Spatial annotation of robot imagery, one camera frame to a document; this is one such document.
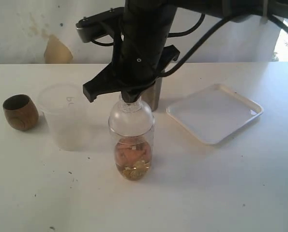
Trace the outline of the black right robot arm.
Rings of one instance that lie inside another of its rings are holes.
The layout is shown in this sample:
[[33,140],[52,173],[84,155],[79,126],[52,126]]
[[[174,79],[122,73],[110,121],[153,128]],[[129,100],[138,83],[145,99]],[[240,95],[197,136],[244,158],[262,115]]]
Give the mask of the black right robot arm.
[[[218,17],[212,26],[183,56],[173,46],[166,46],[178,8]],[[83,93],[93,102],[99,95],[120,92],[127,103],[155,84],[158,78],[177,71],[218,29],[233,21],[241,22],[258,15],[288,33],[281,18],[288,19],[288,0],[128,0],[114,8],[77,22],[77,32],[84,43],[98,44],[110,36],[111,62],[83,85]]]

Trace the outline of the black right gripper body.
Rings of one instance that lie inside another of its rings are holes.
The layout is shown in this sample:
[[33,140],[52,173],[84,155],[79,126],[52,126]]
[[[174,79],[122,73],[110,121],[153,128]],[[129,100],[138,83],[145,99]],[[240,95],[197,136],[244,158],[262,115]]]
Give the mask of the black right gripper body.
[[112,61],[83,85],[83,94],[93,102],[102,94],[152,86],[180,51],[173,45],[114,45]]

